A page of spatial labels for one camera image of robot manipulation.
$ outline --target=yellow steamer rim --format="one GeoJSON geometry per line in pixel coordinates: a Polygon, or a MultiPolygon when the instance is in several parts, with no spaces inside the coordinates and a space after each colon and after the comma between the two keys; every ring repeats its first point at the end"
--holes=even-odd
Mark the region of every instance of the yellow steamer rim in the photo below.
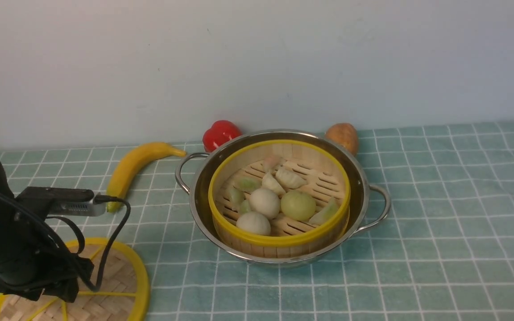
{"type": "MultiPolygon", "coordinates": [[[[313,242],[315,240],[318,240],[322,236],[326,235],[330,231],[332,231],[335,226],[339,223],[341,218],[343,218],[345,215],[348,215],[348,206],[350,203],[350,181],[348,178],[348,175],[346,171],[344,170],[344,167],[338,162],[336,158],[334,158],[330,153],[326,152],[322,148],[319,148],[317,146],[314,146],[312,144],[301,142],[299,140],[265,140],[263,142],[257,142],[255,144],[251,144],[248,146],[245,146],[244,148],[241,148],[231,154],[228,158],[226,158],[221,165],[216,169],[216,172],[211,177],[210,185],[209,185],[209,191],[208,191],[208,200],[210,204],[211,214],[214,218],[214,223],[220,225],[220,227],[224,228],[227,232],[229,232],[234,237],[244,240],[245,242],[249,242],[250,244],[256,245],[256,246],[264,246],[264,247],[293,247],[293,246],[300,246],[304,244],[308,244],[310,242],[313,242]],[[273,145],[273,144],[292,144],[292,145],[300,145],[304,146],[306,148],[310,148],[312,150],[315,150],[316,152],[320,153],[324,157],[330,159],[332,163],[336,166],[336,168],[339,170],[340,175],[342,176],[342,179],[344,181],[344,197],[341,201],[340,207],[337,210],[336,214],[333,215],[328,221],[326,221],[324,224],[313,228],[310,231],[306,231],[301,234],[297,235],[289,235],[289,236],[263,236],[263,235],[256,235],[249,232],[246,232],[244,230],[241,230],[240,228],[236,227],[234,224],[231,224],[227,219],[220,213],[218,210],[218,207],[216,205],[216,200],[214,197],[216,196],[214,193],[214,190],[216,190],[216,179],[218,176],[220,176],[220,173],[223,171],[223,169],[230,164],[236,157],[239,155],[247,152],[248,150],[251,150],[253,148],[258,148],[261,146],[267,146],[267,145],[273,145]]],[[[339,232],[338,238],[341,237],[341,235],[345,232],[345,229],[341,232],[339,232]]]]}

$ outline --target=yellow rim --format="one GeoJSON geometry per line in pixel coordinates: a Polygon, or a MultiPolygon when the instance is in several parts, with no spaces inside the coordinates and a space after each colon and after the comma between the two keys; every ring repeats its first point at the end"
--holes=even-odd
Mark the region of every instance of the yellow rim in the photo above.
{"type": "Polygon", "coordinates": [[[225,228],[228,232],[230,232],[235,237],[245,240],[251,244],[255,244],[258,246],[271,246],[271,247],[289,247],[289,246],[298,246],[302,244],[306,244],[308,242],[311,242],[313,240],[316,240],[326,234],[328,231],[332,230],[334,226],[338,223],[339,219],[343,217],[343,215],[346,212],[346,209],[348,207],[348,204],[350,203],[350,181],[348,180],[348,175],[346,174],[346,171],[344,170],[344,167],[336,158],[334,158],[330,153],[326,152],[322,148],[319,148],[317,146],[314,146],[309,143],[300,142],[298,140],[266,140],[264,142],[258,142],[255,144],[251,144],[249,146],[245,146],[244,148],[241,148],[240,150],[237,150],[237,152],[234,152],[231,154],[227,159],[223,161],[223,163],[220,164],[220,166],[217,168],[216,172],[211,178],[210,181],[210,187],[209,187],[209,202],[210,202],[210,209],[211,214],[214,217],[214,219],[218,222],[220,226],[225,228]],[[316,150],[317,152],[323,154],[324,156],[328,157],[332,162],[334,162],[337,166],[337,168],[340,170],[341,175],[344,177],[344,185],[345,185],[345,192],[344,192],[344,199],[342,200],[342,203],[340,205],[340,208],[336,212],[335,215],[332,216],[326,223],[322,224],[321,226],[312,229],[311,231],[304,232],[299,235],[291,235],[291,236],[262,236],[262,235],[255,235],[251,234],[249,232],[245,232],[241,230],[240,228],[237,228],[234,224],[231,224],[229,221],[226,220],[225,217],[220,213],[218,210],[216,203],[214,202],[214,184],[216,183],[216,177],[220,174],[220,172],[223,170],[227,164],[229,164],[235,157],[239,156],[240,154],[243,154],[247,150],[257,148],[264,145],[269,144],[297,144],[306,146],[308,148],[312,148],[316,150]]]}
{"type": "MultiPolygon", "coordinates": [[[[85,243],[89,245],[100,245],[106,246],[108,242],[107,238],[88,238],[85,239],[85,243]]],[[[65,245],[67,247],[75,247],[78,246],[77,240],[72,240],[66,242],[65,245]]],[[[146,268],[144,263],[140,259],[140,256],[129,246],[126,244],[122,244],[120,242],[114,242],[112,244],[112,249],[117,250],[122,253],[129,261],[132,263],[132,267],[136,273],[136,282],[137,282],[137,290],[136,293],[120,293],[120,292],[88,292],[88,291],[80,291],[79,295],[111,295],[111,296],[132,296],[134,297],[134,307],[132,311],[128,315],[129,321],[142,321],[145,318],[148,304],[149,304],[149,282],[148,282],[148,273],[146,272],[146,268]]],[[[102,250],[102,247],[99,248],[92,256],[96,256],[102,250]]],[[[7,295],[0,294],[0,312],[3,308],[5,298],[7,295]]],[[[53,305],[55,302],[59,301],[58,298],[50,300],[45,305],[40,307],[33,315],[29,317],[28,320],[34,319],[39,313],[45,311],[49,306],[53,305]]],[[[63,321],[67,321],[67,305],[64,301],[61,301],[61,310],[63,315],[63,321]]]]}

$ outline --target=banana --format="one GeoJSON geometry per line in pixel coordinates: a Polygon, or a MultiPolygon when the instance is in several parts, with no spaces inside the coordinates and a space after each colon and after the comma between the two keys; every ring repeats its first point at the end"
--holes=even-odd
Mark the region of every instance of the banana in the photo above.
{"type": "MultiPolygon", "coordinates": [[[[184,157],[186,154],[185,151],[174,148],[165,142],[151,142],[138,146],[128,152],[118,163],[106,188],[106,195],[125,198],[132,180],[144,166],[170,155],[184,157]]],[[[121,205],[118,202],[109,202],[106,210],[114,213],[120,209],[121,205]]]]}

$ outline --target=bamboo steamer lid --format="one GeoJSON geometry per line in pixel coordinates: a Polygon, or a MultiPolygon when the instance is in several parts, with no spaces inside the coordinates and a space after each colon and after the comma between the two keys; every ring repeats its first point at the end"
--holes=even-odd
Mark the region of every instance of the bamboo steamer lid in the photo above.
{"type": "MultiPolygon", "coordinates": [[[[108,239],[88,238],[85,242],[80,256],[94,263],[91,277],[94,282],[108,239]]],[[[67,242],[66,246],[76,251],[78,242],[67,242]]],[[[140,321],[145,318],[149,304],[148,274],[138,254],[125,244],[112,244],[100,292],[89,291],[80,280],[79,288],[74,303],[45,295],[39,301],[0,295],[0,321],[140,321]]]]}

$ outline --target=toy bell pepper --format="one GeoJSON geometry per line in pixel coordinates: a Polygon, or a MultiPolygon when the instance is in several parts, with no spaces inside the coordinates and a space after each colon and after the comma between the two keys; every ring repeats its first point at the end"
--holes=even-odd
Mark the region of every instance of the toy bell pepper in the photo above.
{"type": "Polygon", "coordinates": [[[203,146],[206,152],[213,152],[238,136],[241,136],[241,130],[235,124],[228,120],[218,120],[204,133],[203,146]]]}

